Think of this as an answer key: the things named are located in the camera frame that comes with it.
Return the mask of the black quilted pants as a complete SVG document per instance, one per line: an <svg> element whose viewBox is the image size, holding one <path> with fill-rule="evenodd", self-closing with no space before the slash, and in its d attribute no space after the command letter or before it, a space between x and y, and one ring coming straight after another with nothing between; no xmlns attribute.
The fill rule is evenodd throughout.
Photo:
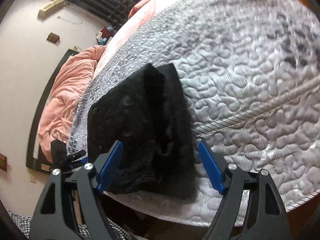
<svg viewBox="0 0 320 240"><path fill-rule="evenodd" d="M116 140L123 144L123 156L108 192L195 196L191 118L173 64L147 64L90 107L89 161Z"/></svg>

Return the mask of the black bed headboard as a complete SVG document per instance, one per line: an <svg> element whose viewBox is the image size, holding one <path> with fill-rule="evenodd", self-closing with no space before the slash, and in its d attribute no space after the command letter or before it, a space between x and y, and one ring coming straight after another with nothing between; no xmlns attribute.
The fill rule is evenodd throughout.
<svg viewBox="0 0 320 240"><path fill-rule="evenodd" d="M44 91L40 97L39 103L37 105L35 115L33 118L33 122L31 124L31 129L29 133L28 145L27 145L27 152L26 152L26 162L25 165L27 168L41 172L44 174L50 174L52 170L52 163L47 159L46 155L44 154L41 146L42 136L40 135L40 125L46 124L46 114L48 112L47 108L51 100L51 92L52 87L54 85L55 79L59 74L62 66L65 62L75 55L79 54L78 51L75 49L68 49L60 62L58 63L57 67L55 68L53 74L48 80Z"/></svg>

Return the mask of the pink fleece blanket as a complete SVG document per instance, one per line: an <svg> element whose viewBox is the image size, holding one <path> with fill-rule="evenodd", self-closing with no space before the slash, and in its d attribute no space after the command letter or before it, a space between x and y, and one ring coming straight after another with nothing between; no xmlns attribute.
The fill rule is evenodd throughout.
<svg viewBox="0 0 320 240"><path fill-rule="evenodd" d="M68 142L78 103L91 83L105 49L105 46L91 46L70 57L55 79L47 108L46 124L40 125L39 130L42 150L51 163L51 142L55 139Z"/></svg>

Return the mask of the grey white quilted bedspread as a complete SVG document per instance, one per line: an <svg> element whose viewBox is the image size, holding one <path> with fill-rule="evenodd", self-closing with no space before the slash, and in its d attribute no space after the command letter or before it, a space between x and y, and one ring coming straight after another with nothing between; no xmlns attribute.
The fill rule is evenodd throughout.
<svg viewBox="0 0 320 240"><path fill-rule="evenodd" d="M194 139L268 170L287 211L319 195L319 20L299 0L151 0L101 56L68 153L87 147L90 106L146 63L174 64Z"/></svg>

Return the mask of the cluttered nightstand items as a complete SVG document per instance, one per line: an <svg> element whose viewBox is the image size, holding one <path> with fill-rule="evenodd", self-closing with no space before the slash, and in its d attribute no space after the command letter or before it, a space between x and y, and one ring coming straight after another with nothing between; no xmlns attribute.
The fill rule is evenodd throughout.
<svg viewBox="0 0 320 240"><path fill-rule="evenodd" d="M103 29L98 31L96 34L97 44L101 46L105 46L109 41L109 39L114 37L116 33L117 33L117 30L112 25L103 27Z"/></svg>

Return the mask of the pink pillow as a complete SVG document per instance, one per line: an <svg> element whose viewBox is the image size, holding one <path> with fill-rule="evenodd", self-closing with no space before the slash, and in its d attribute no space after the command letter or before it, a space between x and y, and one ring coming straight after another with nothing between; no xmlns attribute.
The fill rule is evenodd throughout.
<svg viewBox="0 0 320 240"><path fill-rule="evenodd" d="M135 13L137 13L144 5L146 5L151 0L141 0L130 10L128 14L128 19L130 19Z"/></svg>

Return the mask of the small wall switch box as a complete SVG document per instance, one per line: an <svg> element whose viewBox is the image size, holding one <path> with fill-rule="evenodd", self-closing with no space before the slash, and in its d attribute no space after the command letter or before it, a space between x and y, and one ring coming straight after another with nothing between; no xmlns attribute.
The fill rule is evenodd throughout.
<svg viewBox="0 0 320 240"><path fill-rule="evenodd" d="M60 40L60 36L55 33L50 33L46 39L48 42L56 44Z"/></svg>

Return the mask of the wall air conditioner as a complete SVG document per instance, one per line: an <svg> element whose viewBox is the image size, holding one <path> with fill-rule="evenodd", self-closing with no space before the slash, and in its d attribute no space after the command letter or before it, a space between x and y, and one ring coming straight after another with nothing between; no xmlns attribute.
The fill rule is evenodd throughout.
<svg viewBox="0 0 320 240"><path fill-rule="evenodd" d="M37 17L44 20L50 15L56 13L58 10L62 9L64 6L64 0L53 0L39 10Z"/></svg>

